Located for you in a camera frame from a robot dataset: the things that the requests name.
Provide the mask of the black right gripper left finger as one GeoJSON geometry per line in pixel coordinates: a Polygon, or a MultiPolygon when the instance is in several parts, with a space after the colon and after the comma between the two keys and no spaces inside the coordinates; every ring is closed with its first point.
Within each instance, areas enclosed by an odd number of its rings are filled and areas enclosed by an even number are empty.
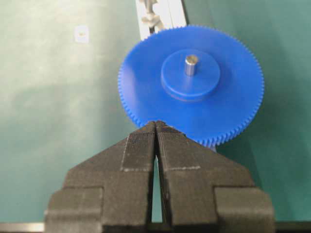
{"type": "Polygon", "coordinates": [[[156,125],[71,168],[45,212],[47,233],[145,233],[151,222],[156,125]]]}

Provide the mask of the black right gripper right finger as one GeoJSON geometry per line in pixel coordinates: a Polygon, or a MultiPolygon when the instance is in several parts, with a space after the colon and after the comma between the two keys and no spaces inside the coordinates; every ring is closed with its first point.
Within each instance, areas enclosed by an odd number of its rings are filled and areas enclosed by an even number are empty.
{"type": "Polygon", "coordinates": [[[273,233],[268,194],[247,168],[157,121],[164,221],[174,233],[273,233]]]}

